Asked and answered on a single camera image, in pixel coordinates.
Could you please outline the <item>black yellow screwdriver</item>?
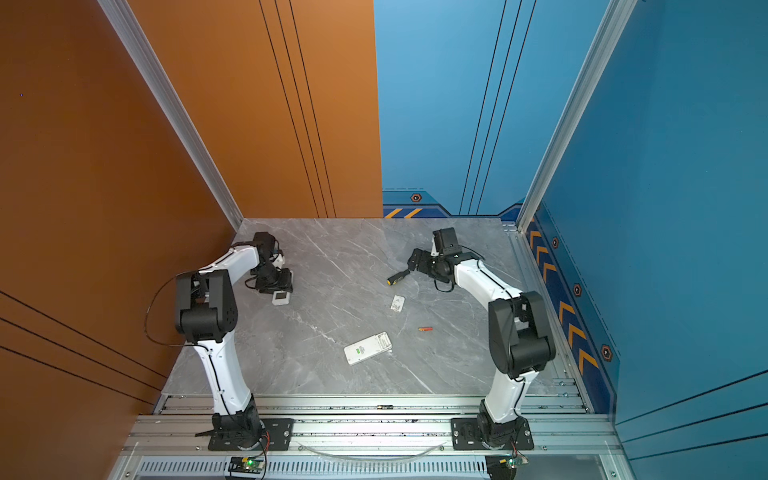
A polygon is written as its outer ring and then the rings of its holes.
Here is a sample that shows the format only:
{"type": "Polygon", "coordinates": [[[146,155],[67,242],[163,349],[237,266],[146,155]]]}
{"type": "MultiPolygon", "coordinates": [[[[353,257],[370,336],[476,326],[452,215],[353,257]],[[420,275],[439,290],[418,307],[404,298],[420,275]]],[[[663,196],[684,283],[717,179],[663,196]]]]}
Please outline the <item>black yellow screwdriver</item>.
{"type": "Polygon", "coordinates": [[[406,278],[410,274],[411,274],[410,269],[405,269],[403,271],[397,272],[387,279],[387,284],[390,286],[393,286],[398,282],[400,282],[401,280],[403,280],[404,278],[406,278]]]}

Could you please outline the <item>white battery cover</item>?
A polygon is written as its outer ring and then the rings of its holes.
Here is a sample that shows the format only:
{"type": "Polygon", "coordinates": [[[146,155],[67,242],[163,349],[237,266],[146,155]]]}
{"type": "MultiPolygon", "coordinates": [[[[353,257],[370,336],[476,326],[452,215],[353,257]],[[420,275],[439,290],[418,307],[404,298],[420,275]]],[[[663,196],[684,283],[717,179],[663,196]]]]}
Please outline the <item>white battery cover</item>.
{"type": "Polygon", "coordinates": [[[391,310],[395,312],[401,312],[403,310],[405,298],[400,295],[395,295],[391,303],[391,310]]]}

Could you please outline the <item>white TCL remote control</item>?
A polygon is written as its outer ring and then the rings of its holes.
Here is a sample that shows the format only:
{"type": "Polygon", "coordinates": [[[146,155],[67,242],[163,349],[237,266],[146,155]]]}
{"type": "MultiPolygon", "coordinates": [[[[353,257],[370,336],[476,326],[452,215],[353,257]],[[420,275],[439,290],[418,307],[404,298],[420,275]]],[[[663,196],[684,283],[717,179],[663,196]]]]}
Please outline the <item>white TCL remote control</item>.
{"type": "Polygon", "coordinates": [[[347,363],[352,366],[392,349],[392,342],[386,332],[360,340],[344,348],[347,363]]]}

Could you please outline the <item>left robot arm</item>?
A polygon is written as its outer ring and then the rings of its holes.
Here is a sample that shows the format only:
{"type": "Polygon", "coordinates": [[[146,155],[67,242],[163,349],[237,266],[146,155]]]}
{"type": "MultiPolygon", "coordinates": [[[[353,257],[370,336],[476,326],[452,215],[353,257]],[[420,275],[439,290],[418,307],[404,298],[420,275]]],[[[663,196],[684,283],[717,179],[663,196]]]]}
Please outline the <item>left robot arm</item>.
{"type": "Polygon", "coordinates": [[[233,285],[246,277],[248,288],[270,295],[275,306],[287,305],[293,274],[284,262],[278,240],[262,231],[233,244],[210,265],[176,277],[175,328],[201,359],[212,391],[212,429],[204,433],[211,450],[267,448],[268,430],[236,353],[239,314],[233,285]]]}

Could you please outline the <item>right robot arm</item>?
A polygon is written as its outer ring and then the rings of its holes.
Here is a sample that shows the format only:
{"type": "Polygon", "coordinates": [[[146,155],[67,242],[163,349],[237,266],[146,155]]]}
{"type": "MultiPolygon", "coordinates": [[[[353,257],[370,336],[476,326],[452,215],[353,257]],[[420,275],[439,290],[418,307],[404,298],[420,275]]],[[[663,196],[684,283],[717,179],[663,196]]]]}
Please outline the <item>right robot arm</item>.
{"type": "Polygon", "coordinates": [[[541,294],[524,292],[498,277],[479,254],[459,244],[454,228],[435,230],[430,250],[414,249],[407,271],[467,291],[488,314],[495,374],[489,393],[480,402],[477,426],[468,430],[467,422],[456,423],[455,448],[533,450],[532,431],[521,406],[539,372],[556,357],[541,294]]]}

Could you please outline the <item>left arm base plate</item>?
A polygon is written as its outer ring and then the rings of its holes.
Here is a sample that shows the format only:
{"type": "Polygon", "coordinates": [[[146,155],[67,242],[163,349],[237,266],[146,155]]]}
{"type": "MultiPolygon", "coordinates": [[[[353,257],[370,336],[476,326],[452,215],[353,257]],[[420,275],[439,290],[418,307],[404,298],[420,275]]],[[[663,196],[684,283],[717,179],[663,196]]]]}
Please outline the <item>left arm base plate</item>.
{"type": "Polygon", "coordinates": [[[234,430],[210,430],[197,434],[208,437],[211,451],[256,451],[269,453],[289,449],[294,430],[292,418],[268,418],[262,420],[255,433],[240,428],[234,430]]]}

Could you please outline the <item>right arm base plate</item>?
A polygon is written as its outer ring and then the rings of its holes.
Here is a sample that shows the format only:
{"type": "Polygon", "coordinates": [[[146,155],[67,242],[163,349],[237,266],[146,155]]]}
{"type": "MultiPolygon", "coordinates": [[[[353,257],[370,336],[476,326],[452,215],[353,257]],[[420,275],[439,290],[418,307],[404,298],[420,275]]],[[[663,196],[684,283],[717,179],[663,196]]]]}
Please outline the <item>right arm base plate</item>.
{"type": "Polygon", "coordinates": [[[532,451],[533,433],[524,417],[503,424],[487,423],[480,418],[452,418],[452,445],[455,450],[532,451]]]}

